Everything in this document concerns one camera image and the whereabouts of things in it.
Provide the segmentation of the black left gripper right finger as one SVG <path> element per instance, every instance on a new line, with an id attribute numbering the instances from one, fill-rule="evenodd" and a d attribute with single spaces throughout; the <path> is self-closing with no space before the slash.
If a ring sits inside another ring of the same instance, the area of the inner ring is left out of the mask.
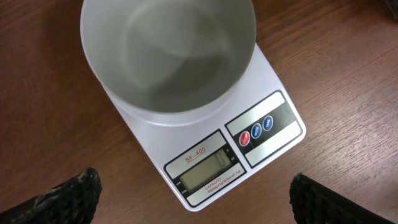
<path id="1" fill-rule="evenodd" d="M 289 195 L 298 224 L 394 224 L 301 173 Z"/>

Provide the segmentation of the white round bowl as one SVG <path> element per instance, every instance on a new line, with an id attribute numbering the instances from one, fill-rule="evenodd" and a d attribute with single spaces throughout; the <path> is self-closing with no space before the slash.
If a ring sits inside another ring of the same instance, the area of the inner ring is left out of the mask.
<path id="1" fill-rule="evenodd" d="M 156 113 L 209 105 L 252 58 L 250 0 L 85 0 L 80 35 L 97 79 L 124 102 Z"/>

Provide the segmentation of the white digital kitchen scale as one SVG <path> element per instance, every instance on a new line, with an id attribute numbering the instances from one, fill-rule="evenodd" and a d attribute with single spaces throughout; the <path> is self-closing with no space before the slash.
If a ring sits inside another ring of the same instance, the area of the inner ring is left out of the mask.
<path id="1" fill-rule="evenodd" d="M 154 114 L 109 99 L 149 159 L 192 212 L 298 144 L 306 127 L 259 47 L 237 86 L 199 110 Z"/>

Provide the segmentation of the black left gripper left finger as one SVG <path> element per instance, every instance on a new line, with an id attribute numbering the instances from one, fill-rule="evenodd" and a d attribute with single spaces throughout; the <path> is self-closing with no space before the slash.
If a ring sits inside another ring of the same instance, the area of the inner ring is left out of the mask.
<path id="1" fill-rule="evenodd" d="M 98 171 L 89 168 L 45 193 L 1 212 L 1 223 L 91 223 L 101 191 Z"/>

